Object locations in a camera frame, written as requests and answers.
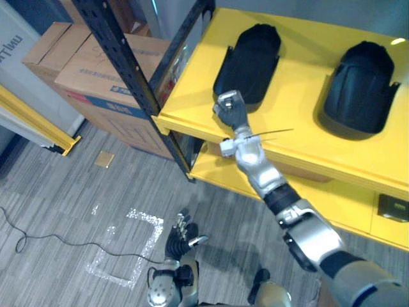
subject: black metal shelf post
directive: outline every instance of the black metal shelf post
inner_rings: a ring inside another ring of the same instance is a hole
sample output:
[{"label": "black metal shelf post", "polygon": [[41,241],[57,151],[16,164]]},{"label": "black metal shelf post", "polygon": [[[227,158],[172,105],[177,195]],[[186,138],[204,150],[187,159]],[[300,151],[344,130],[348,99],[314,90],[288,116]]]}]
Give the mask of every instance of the black metal shelf post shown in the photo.
[{"label": "black metal shelf post", "polygon": [[102,50],[104,50],[123,82],[132,93],[132,96],[148,116],[152,126],[162,138],[180,169],[184,174],[189,173],[194,163],[193,159],[195,159],[192,152],[197,151],[199,147],[197,145],[198,139],[189,136],[187,152],[184,154],[174,133],[170,132],[168,136],[161,134],[151,116],[157,116],[160,112],[160,105],[155,92],[160,88],[164,76],[171,68],[196,20],[204,12],[210,11],[212,13],[214,11],[215,0],[196,1],[149,83],[132,53],[107,0],[73,0],[73,3],[101,45]]}]

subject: brown cardboard box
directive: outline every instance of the brown cardboard box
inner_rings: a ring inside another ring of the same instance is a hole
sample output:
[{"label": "brown cardboard box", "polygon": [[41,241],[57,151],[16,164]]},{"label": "brown cardboard box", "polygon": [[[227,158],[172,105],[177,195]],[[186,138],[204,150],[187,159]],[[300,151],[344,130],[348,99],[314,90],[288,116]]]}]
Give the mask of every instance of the brown cardboard box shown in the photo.
[{"label": "brown cardboard box", "polygon": [[54,81],[90,34],[83,24],[55,22],[22,59],[28,69],[80,113],[83,111],[82,105],[77,106],[76,100],[70,98]]},{"label": "brown cardboard box", "polygon": [[[169,42],[125,36],[149,79]],[[92,35],[58,75],[56,83],[76,100],[74,107],[82,105],[81,113],[90,122],[132,147],[171,159],[165,144]]]},{"label": "brown cardboard box", "polygon": [[[214,154],[214,155],[219,155],[222,156],[222,152],[220,151],[220,146],[219,144],[216,143],[211,143],[211,142],[206,142],[206,145],[208,147],[208,153],[209,154]],[[331,181],[330,177],[320,175],[320,174],[315,174],[312,171],[306,171],[301,168],[296,168],[292,165],[277,162],[274,160],[270,160],[274,166],[279,169],[284,174],[288,175],[293,175],[293,176],[298,176],[301,178],[313,180],[313,181],[318,181],[318,182],[329,182]]]},{"label": "brown cardboard box", "polygon": [[[72,0],[60,0],[59,2],[64,6],[67,14],[69,14],[75,24],[85,24],[84,19],[72,3]],[[108,3],[114,12],[118,24],[120,24],[122,32],[131,33],[135,24],[135,17],[128,1],[108,0]]]}]

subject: yellow shelf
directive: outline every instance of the yellow shelf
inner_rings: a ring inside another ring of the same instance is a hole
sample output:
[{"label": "yellow shelf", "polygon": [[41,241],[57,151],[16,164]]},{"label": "yellow shelf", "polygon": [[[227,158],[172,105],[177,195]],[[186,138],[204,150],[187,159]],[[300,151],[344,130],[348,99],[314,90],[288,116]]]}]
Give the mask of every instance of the yellow shelf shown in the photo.
[{"label": "yellow shelf", "polygon": [[[391,45],[393,37],[218,9],[156,119],[162,131],[175,130],[214,143],[232,136],[212,113],[212,86],[227,46],[234,46],[240,33],[256,23],[275,26],[282,44],[272,82],[261,107],[249,115],[250,125],[254,133],[294,128],[263,142],[268,158],[409,200],[409,43]],[[315,114],[341,56],[363,40],[386,46],[395,63],[392,80],[402,85],[384,130],[367,140],[348,141],[325,132]]]},{"label": "yellow shelf", "polygon": [[[190,175],[260,200],[236,162],[208,153],[206,144]],[[301,197],[308,199],[335,226],[409,251],[409,223],[378,216],[378,193],[338,180],[320,183],[294,176],[286,178]]]}]

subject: black device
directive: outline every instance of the black device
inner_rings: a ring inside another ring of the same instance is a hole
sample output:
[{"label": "black device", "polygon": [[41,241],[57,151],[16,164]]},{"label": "black device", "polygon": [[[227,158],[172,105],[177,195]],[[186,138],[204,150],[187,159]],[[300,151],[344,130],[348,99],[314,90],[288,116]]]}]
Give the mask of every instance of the black device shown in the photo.
[{"label": "black device", "polygon": [[409,201],[389,195],[379,195],[378,215],[398,222],[409,222]]},{"label": "black device", "polygon": [[335,135],[365,139],[382,131],[400,83],[389,86],[394,63],[386,49],[361,42],[337,67],[318,118]]},{"label": "black device", "polygon": [[223,64],[213,85],[220,95],[239,90],[248,111],[255,111],[263,101],[277,66],[280,36],[275,27],[256,24],[244,31],[235,48],[228,47]]}]

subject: wire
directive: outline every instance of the wire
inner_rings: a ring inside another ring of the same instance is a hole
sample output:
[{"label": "wire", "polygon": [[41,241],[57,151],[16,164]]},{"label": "wire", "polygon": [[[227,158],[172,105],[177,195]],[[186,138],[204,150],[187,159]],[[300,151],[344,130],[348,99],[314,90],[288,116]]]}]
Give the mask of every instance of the wire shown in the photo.
[{"label": "wire", "polygon": [[157,271],[156,268],[154,268],[154,267],[150,267],[150,268],[148,269],[148,273],[146,274],[146,283],[148,284],[148,288],[151,287],[151,284],[150,284],[150,282],[149,282],[149,277],[150,277],[150,272],[151,272],[152,270],[154,270],[155,272]]},{"label": "wire", "polygon": [[294,130],[294,128],[281,129],[281,130],[272,130],[272,131],[266,131],[266,132],[260,132],[260,133],[252,134],[251,136],[247,136],[246,139],[252,138],[253,136],[260,136],[260,135],[263,135],[263,134],[276,133],[276,132],[284,132],[284,131],[291,131],[291,130]]},{"label": "wire", "polygon": [[135,254],[135,253],[127,253],[127,254],[119,254],[119,253],[113,253],[112,251],[107,250],[105,247],[103,247],[101,244],[96,243],[96,242],[85,242],[85,243],[71,243],[67,241],[66,239],[62,238],[60,235],[57,235],[55,233],[52,233],[50,235],[42,235],[42,236],[35,236],[35,235],[28,235],[27,232],[25,232],[23,229],[15,226],[14,223],[10,221],[10,218],[8,217],[8,213],[6,209],[4,209],[2,206],[0,206],[0,209],[3,211],[4,217],[6,218],[7,223],[14,229],[18,230],[23,234],[23,236],[17,241],[15,245],[15,252],[17,254],[21,253],[23,249],[26,246],[27,240],[28,239],[46,239],[50,237],[55,237],[58,240],[60,240],[62,243],[68,245],[68,246],[88,246],[88,245],[95,245],[98,246],[100,249],[105,251],[108,255],[115,256],[115,257],[121,257],[121,256],[136,256],[139,258],[142,258],[146,260],[147,262],[150,262],[152,264],[162,264],[163,262],[158,262],[158,261],[153,261],[150,260],[149,258],[146,258],[145,256],[142,256],[140,254]]}]

